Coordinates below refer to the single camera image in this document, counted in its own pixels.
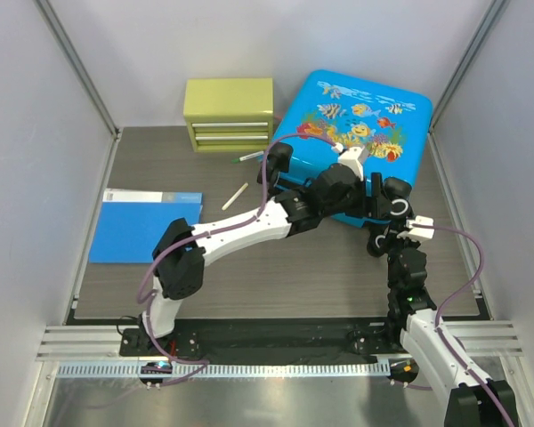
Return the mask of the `blue suitcase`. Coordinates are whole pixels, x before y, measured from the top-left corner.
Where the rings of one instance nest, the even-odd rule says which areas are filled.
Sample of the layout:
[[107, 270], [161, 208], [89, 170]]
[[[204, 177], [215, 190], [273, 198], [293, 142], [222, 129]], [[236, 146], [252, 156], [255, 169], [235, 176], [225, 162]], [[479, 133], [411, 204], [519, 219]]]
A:
[[[382, 175], [390, 213], [382, 231], [370, 231], [368, 251], [380, 256], [396, 243], [420, 244], [433, 238], [433, 219], [416, 214], [410, 193], [425, 149], [433, 113], [423, 95], [357, 77], [317, 70], [281, 121], [263, 158], [258, 181], [266, 195], [303, 185], [334, 163], [359, 163], [367, 192], [370, 175]], [[360, 228], [362, 219], [331, 216]]]

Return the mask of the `blue white box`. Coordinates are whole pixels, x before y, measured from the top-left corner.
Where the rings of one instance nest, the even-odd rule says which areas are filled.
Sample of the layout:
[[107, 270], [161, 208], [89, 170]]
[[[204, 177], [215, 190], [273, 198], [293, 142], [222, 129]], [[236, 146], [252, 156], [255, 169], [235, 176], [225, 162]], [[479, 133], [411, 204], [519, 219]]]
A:
[[199, 222], [203, 195], [199, 192], [105, 189], [89, 262], [147, 264], [169, 224], [183, 218]]

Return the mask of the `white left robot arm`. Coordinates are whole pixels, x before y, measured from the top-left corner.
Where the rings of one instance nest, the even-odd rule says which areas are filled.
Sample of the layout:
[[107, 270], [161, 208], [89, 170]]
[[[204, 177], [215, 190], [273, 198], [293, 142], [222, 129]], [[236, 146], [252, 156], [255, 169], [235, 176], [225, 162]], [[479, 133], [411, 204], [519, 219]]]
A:
[[316, 229], [337, 214], [371, 217], [376, 209], [359, 163], [334, 163], [308, 185], [281, 192], [255, 210], [218, 222], [190, 226], [170, 223], [153, 252], [137, 293], [146, 306], [140, 344], [149, 354], [164, 354], [184, 299], [203, 285], [206, 267], [223, 257], [263, 242]]

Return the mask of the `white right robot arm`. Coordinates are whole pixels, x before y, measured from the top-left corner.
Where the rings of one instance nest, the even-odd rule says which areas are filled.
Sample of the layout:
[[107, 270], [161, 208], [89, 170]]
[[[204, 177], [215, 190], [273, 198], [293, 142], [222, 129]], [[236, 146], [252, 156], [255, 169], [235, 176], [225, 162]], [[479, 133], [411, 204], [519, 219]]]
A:
[[416, 361], [445, 412], [443, 424], [518, 426], [512, 387], [481, 369], [443, 323], [425, 287], [426, 254], [416, 244], [396, 244], [387, 266], [385, 345]]

